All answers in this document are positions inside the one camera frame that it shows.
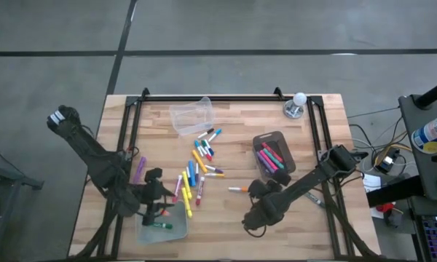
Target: gray floor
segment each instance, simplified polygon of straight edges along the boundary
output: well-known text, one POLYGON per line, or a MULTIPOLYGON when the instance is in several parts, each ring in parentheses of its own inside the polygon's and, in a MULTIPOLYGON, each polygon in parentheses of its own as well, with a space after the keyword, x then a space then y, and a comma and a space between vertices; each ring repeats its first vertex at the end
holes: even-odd
MULTIPOLYGON (((0 51, 116 50, 128 4, 0 0, 0 51)), ((194 48, 437 48, 437 0, 139 0, 127 49, 194 48)), ((66 104, 96 130, 113 63, 113 57, 0 57, 0 152, 45 180, 42 191, 22 193, 4 261, 66 255, 85 167, 45 121, 66 104)), ((342 93, 354 115, 397 106, 398 96, 435 84, 437 55, 125 57, 115 93, 144 87, 155 94, 269 93, 279 86, 342 93)), ((350 121, 374 139, 398 117, 390 111, 350 121)), ((353 136, 363 139, 358 130, 353 136)), ((375 223, 382 253, 414 258, 407 221, 398 230, 375 223)))

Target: orange marker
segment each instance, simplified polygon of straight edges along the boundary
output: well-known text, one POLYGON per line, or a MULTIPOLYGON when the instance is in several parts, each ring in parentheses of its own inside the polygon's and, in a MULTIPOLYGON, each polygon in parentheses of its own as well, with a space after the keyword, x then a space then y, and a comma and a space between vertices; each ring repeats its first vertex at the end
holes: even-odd
POLYGON ((229 191, 233 191, 233 192, 248 192, 248 188, 245 187, 245 186, 240 187, 240 188, 233 188, 233 187, 231 187, 231 188, 228 188, 228 190, 229 191))

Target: yellow marker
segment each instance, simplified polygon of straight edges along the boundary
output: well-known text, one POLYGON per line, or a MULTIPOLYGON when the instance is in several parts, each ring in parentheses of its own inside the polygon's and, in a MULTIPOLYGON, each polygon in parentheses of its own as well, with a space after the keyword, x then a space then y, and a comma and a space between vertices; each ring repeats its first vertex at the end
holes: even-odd
POLYGON ((207 168, 205 168, 204 164, 202 163, 201 158, 197 155, 196 151, 193 149, 192 154, 194 155, 196 161, 199 163, 199 166, 201 167, 203 172, 207 172, 207 168))
POLYGON ((186 187, 186 192, 188 193, 188 197, 184 199, 184 201, 186 202, 188 199, 192 199, 192 194, 191 194, 191 189, 189 187, 189 182, 188 182, 188 176, 186 175, 186 171, 182 172, 183 174, 183 183, 184 186, 186 187))
POLYGON ((189 201, 186 197, 186 188, 184 188, 184 186, 181 187, 181 192, 183 192, 184 207, 186 208, 186 213, 188 213, 188 218, 192 218, 192 211, 191 207, 189 206, 189 201))

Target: wooden table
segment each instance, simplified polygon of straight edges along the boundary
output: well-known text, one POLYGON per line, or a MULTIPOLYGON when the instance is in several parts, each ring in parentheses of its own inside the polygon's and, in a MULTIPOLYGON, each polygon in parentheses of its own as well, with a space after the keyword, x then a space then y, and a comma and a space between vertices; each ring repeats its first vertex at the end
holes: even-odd
MULTIPOLYGON (((98 141, 107 150, 115 150, 119 137, 126 95, 110 95, 103 110, 98 141)), ((323 95, 333 144, 353 148, 341 95, 323 95)), ((163 169, 165 187, 174 191, 178 174, 192 159, 191 150, 197 134, 179 136, 170 122, 171 102, 144 102, 136 145, 140 154, 133 161, 135 173, 141 156, 147 158, 145 170, 163 169)), ((228 192, 229 186, 249 186, 260 176, 251 152, 254 136, 281 131, 296 163, 294 180, 306 175, 316 165, 308 113, 301 119, 288 119, 281 102, 213 102, 215 128, 223 132, 212 142, 216 155, 213 165, 226 173, 225 179, 208 178, 200 207, 191 201, 193 218, 185 239, 141 246, 136 242, 135 217, 123 222, 118 259, 309 259, 333 258, 325 210, 309 199, 296 200, 283 221, 267 228, 264 237, 248 236, 241 220, 251 203, 247 194, 228 192)), ((318 118, 320 142, 325 146, 318 118)), ((361 239, 376 253, 379 245, 361 179, 343 187, 348 218, 361 239)), ((103 217, 106 200, 89 183, 84 190, 74 231, 70 255, 78 253, 93 236, 103 217)), ((337 231, 344 250, 342 230, 337 231)))

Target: clear plastic container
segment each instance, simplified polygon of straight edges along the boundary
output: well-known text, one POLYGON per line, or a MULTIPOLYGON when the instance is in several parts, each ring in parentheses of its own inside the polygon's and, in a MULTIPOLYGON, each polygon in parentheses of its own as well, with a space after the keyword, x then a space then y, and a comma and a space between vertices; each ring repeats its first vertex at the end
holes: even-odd
POLYGON ((213 126, 214 113, 208 97, 186 105, 170 106, 170 118, 173 128, 180 135, 188 135, 213 126))

